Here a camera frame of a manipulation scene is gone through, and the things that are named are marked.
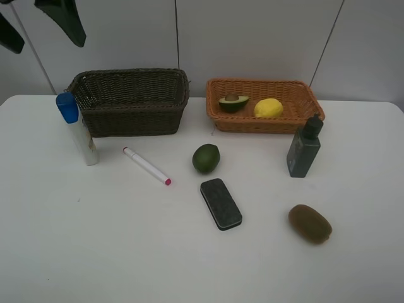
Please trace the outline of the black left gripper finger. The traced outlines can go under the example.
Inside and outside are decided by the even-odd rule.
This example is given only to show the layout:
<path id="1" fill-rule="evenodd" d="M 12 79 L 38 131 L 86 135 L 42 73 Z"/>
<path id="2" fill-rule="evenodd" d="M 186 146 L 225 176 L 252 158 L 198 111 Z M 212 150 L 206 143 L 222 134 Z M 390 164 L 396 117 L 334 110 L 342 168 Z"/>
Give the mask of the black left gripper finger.
<path id="1" fill-rule="evenodd" d="M 24 39 L 2 14 L 0 14 L 0 43 L 15 54 L 20 54 L 25 45 Z"/>
<path id="2" fill-rule="evenodd" d="M 77 47 L 83 47 L 86 33 L 75 0 L 36 0 L 36 8 L 51 18 Z"/>

